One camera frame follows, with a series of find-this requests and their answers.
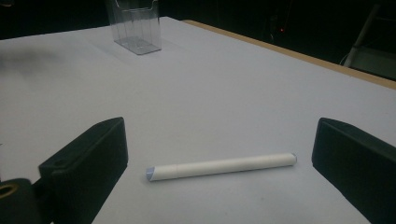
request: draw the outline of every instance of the white marker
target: white marker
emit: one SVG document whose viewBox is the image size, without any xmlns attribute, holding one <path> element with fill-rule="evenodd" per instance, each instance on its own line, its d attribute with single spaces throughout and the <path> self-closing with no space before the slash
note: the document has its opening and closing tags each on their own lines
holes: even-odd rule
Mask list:
<svg viewBox="0 0 396 224">
<path fill-rule="evenodd" d="M 292 153 L 247 157 L 222 161 L 201 161 L 185 164 L 154 166 L 146 170 L 148 181 L 175 179 L 197 175 L 216 175 L 230 172 L 290 166 L 297 162 Z"/>
</svg>

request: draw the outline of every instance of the dark background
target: dark background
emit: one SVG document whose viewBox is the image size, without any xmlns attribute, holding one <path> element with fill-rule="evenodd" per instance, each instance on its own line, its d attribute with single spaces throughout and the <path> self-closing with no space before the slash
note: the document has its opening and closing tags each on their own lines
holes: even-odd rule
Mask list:
<svg viewBox="0 0 396 224">
<path fill-rule="evenodd" d="M 395 1 L 159 2 L 161 16 L 199 21 L 332 63 L 340 63 L 349 53 L 375 3 L 382 5 L 379 18 L 396 20 Z M 396 53 L 396 22 L 386 20 L 375 20 L 363 45 Z M 15 0 L 13 7 L 0 7 L 0 39 L 104 25 L 108 25 L 105 0 Z"/>
</svg>

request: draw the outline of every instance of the clear plastic container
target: clear plastic container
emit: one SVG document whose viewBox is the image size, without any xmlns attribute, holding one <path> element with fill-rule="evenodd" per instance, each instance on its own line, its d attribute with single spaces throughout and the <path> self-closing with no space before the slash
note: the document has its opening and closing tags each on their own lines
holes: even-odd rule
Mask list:
<svg viewBox="0 0 396 224">
<path fill-rule="evenodd" d="M 158 0 L 106 0 L 114 41 L 141 55 L 161 49 Z"/>
</svg>

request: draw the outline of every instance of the white table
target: white table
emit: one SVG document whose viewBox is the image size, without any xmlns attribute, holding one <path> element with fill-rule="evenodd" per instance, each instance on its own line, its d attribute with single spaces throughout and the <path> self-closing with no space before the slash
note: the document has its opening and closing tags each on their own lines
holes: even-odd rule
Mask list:
<svg viewBox="0 0 396 224">
<path fill-rule="evenodd" d="M 182 21 L 136 56 L 109 27 L 0 41 L 0 174 L 125 118 L 129 167 L 94 223 L 367 223 L 311 162 L 318 119 L 396 145 L 396 90 Z M 152 165 L 294 152 L 293 167 L 149 183 Z"/>
</svg>

